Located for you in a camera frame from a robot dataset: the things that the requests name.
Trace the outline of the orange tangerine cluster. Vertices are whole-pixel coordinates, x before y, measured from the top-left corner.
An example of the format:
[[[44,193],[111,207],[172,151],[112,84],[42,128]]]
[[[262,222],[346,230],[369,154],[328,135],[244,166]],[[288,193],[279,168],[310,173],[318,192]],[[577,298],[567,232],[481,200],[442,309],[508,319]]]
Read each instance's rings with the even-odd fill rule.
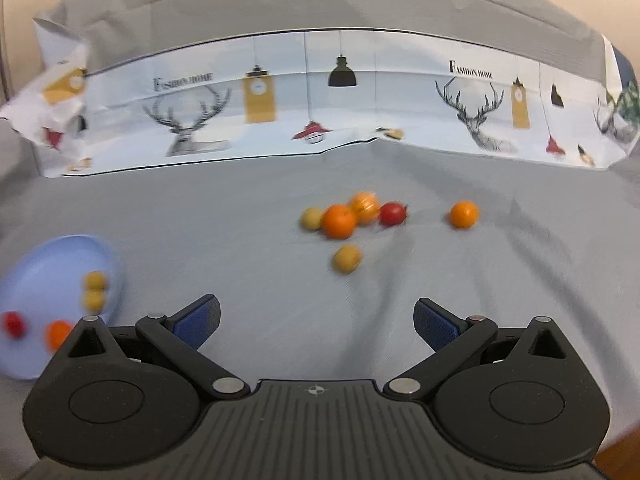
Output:
[[[56,320],[49,323],[44,330],[44,340],[47,349],[54,353],[64,344],[65,339],[73,329],[73,324],[65,320]]]
[[[322,214],[320,228],[323,235],[331,240],[346,240],[356,230],[356,214],[344,204],[335,204]]]

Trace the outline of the small yellow fruit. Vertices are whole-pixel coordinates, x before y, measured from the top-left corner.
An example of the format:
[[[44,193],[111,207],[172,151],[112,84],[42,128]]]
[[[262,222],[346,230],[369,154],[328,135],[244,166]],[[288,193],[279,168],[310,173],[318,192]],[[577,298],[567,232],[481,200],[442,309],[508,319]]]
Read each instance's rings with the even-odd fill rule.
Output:
[[[299,218],[300,226],[309,232],[321,229],[324,211],[317,207],[309,207],[303,211]]]
[[[105,308],[106,291],[103,289],[87,289],[82,295],[81,303],[86,312],[99,315]]]
[[[361,250],[352,244],[346,244],[338,248],[332,257],[332,266],[336,272],[349,274],[360,266],[362,260]]]

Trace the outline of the yellow speckled round fruit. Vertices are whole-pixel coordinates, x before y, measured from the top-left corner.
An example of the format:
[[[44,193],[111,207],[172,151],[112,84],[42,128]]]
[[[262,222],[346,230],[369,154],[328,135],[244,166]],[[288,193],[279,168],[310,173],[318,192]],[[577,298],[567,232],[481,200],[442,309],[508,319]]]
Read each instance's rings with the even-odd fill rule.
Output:
[[[105,290],[108,289],[110,279],[102,271],[90,271],[82,278],[85,290]]]

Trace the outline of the light blue plate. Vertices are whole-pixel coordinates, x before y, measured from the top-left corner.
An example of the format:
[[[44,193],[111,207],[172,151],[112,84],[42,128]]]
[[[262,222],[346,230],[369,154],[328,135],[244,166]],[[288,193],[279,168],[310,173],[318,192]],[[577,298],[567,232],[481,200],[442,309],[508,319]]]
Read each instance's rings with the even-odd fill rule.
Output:
[[[27,332],[21,339],[11,339],[1,322],[3,375],[32,380],[42,373],[53,354],[47,349],[44,330],[56,320],[74,325],[88,314],[81,298],[82,278],[90,271],[102,271],[110,279],[99,316],[111,322],[122,296],[124,269],[103,240],[84,234],[52,238],[12,266],[1,280],[1,316],[20,312]]]

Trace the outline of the red small fruit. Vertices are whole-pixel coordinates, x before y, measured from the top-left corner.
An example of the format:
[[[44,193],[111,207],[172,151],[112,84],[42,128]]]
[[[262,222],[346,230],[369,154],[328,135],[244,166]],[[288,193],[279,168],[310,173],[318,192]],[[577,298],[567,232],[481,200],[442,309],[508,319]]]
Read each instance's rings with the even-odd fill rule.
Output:
[[[380,208],[378,218],[382,226],[399,226],[408,217],[408,207],[398,202],[387,202]]]

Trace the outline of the grey sofa cover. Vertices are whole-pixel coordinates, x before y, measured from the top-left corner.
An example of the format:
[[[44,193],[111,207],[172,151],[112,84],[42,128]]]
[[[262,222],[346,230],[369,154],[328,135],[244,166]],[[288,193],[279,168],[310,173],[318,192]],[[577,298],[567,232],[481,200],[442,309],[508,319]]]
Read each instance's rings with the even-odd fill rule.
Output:
[[[62,0],[37,15],[48,35],[86,40],[92,70],[207,41],[371,29],[468,42],[605,81],[613,53],[547,0]],[[415,363],[410,304],[525,322],[548,314],[577,347],[611,407],[608,437],[639,421],[639,142],[605,169],[373,140],[321,154],[204,160],[48,177],[29,142],[1,123],[1,269],[32,248],[84,234],[124,269],[112,321],[167,311],[204,292],[222,304],[209,356],[250,380],[386,380]],[[357,224],[346,240],[304,230],[309,207],[359,192],[408,207],[399,226]],[[480,208],[471,229],[450,208]],[[346,244],[358,269],[336,272]]]

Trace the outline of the pale orange striped fruit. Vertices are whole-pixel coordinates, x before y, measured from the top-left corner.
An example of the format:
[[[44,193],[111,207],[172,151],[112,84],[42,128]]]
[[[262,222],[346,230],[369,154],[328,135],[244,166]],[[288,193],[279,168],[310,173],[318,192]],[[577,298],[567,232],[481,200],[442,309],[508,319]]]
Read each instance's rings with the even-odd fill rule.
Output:
[[[380,202],[373,192],[359,192],[349,200],[349,208],[356,216],[360,226],[370,226],[378,220],[380,214]]]

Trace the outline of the deer print white cloth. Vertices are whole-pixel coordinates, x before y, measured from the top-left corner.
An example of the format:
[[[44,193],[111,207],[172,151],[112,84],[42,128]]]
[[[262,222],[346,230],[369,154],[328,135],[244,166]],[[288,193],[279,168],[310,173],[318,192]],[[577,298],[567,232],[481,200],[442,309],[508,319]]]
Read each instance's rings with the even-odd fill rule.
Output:
[[[383,140],[605,169],[639,142],[605,81],[468,42],[371,29],[274,32],[92,70],[86,40],[48,35],[53,60],[2,107],[48,177],[321,154]]]

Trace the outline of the green checkered cloth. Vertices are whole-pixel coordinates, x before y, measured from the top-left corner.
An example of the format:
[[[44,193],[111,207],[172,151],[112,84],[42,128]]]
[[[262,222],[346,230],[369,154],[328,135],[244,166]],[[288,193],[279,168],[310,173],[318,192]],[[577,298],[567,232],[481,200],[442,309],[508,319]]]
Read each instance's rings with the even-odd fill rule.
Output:
[[[639,89],[634,81],[626,84],[617,99],[611,93],[607,93],[606,102],[612,105],[613,114],[620,116],[628,125],[640,125]]]

